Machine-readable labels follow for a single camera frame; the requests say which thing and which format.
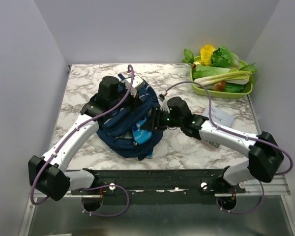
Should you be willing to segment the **blue dinosaur pencil case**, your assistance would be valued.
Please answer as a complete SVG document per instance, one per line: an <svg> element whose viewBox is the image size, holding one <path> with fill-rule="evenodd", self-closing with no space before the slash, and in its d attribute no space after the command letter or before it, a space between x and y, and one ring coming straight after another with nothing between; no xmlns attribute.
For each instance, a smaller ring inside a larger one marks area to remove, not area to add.
<svg viewBox="0 0 295 236"><path fill-rule="evenodd" d="M137 144L144 144L152 137L151 131L141 129L141 126L146 122L146 120L147 117L144 116L132 127L132 136Z"/></svg>

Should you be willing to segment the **navy blue student backpack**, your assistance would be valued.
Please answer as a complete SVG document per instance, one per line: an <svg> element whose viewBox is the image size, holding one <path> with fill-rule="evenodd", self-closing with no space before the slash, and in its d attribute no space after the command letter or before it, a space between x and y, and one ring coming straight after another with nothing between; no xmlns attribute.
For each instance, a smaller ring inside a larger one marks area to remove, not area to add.
<svg viewBox="0 0 295 236"><path fill-rule="evenodd" d="M152 137L144 144L137 144L132 136L132 127L144 116L147 118L153 108L159 108L160 103L154 89L145 81L145 85L139 89L140 107L133 112L115 107L127 92L126 85L119 77L105 76L99 84L98 92L90 99L91 109L88 115L98 119L98 137L109 148L132 147L152 148L163 138L162 131L151 131Z"/></svg>

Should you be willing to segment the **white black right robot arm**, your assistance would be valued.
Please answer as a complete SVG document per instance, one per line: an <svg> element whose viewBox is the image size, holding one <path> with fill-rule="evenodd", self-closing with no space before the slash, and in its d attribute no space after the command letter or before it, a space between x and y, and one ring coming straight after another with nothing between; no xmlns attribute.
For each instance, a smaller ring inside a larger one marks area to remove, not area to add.
<svg viewBox="0 0 295 236"><path fill-rule="evenodd" d="M256 179L270 183L273 180L284 156L270 133L249 134L214 124L208 117L191 113L187 103L180 97L169 99L166 105L166 109L153 108L141 129L164 131L177 127L186 136L219 143L248 159L235 166L225 167L212 182L213 188L226 193L244 181Z"/></svg>

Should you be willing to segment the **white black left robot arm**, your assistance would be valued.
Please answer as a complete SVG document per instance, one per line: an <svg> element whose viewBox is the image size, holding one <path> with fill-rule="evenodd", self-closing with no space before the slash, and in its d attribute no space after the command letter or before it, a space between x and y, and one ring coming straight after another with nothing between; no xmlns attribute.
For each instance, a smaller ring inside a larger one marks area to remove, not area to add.
<svg viewBox="0 0 295 236"><path fill-rule="evenodd" d="M77 176L68 176L65 172L77 151L99 130L99 120L119 108L131 107L136 100L138 88L134 75L123 80L112 76L104 77L96 98L91 98L83 106L74 125L60 141L41 157L34 155L30 158L28 170L30 201L33 205L40 204L34 199L35 190L55 201L60 200L69 190L82 188L88 194L98 191L99 182L91 173L81 171Z"/></svg>

